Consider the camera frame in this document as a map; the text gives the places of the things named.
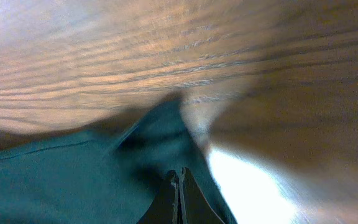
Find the teal fabric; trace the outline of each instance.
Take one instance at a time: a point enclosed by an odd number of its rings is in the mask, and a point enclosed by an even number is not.
[[[0,151],[0,223],[136,223],[165,174],[189,167],[235,223],[179,113],[164,103],[120,135],[95,130]]]

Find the cloth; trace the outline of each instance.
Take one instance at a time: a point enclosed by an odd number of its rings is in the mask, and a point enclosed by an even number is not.
[[[235,223],[179,104],[159,105],[122,134],[90,129],[0,151],[0,223],[136,223],[166,173],[182,167]]]

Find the wood grain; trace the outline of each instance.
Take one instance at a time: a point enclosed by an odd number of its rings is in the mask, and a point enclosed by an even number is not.
[[[358,198],[358,0],[0,1],[0,149],[120,130],[172,93],[200,145]]]

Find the brown wood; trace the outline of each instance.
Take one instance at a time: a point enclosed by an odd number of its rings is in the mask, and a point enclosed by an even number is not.
[[[200,144],[358,173],[358,1],[0,1],[0,149],[172,93]]]

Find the wooden table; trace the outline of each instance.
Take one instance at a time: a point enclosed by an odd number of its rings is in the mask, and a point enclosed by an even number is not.
[[[206,150],[358,189],[358,1],[0,1],[0,149],[172,95]]]

